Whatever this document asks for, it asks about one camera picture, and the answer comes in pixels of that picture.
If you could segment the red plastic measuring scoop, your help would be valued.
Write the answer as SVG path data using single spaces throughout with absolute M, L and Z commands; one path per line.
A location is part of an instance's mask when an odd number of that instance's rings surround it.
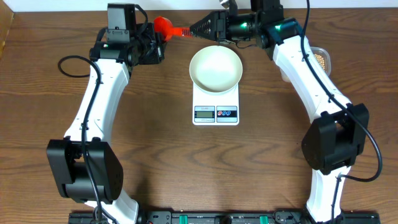
M 154 20 L 154 29 L 156 32 L 162 34 L 165 42 L 168 42 L 172 37 L 193 37 L 188 27 L 174 27 L 172 22 L 165 17 L 159 16 Z

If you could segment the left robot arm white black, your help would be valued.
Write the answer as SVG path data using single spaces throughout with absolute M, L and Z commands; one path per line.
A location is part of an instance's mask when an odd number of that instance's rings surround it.
M 121 95 L 137 65 L 164 59 L 164 38 L 153 23 L 105 27 L 88 58 L 88 86 L 62 139 L 51 139 L 47 159 L 61 197 L 93 207 L 83 223 L 137 223 L 139 204 L 123 189 L 123 167 L 111 149 Z

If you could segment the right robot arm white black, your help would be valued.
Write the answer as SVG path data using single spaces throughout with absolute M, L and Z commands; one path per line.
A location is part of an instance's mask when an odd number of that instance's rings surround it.
M 312 168 L 312 186 L 303 222 L 347 222 L 340 208 L 343 183 L 363 152 L 368 109 L 353 105 L 329 79 L 308 44 L 305 31 L 281 7 L 252 14 L 213 11 L 190 26 L 195 37 L 219 43 L 255 38 L 257 46 L 289 79 L 307 110 L 311 125 L 302 151 Z

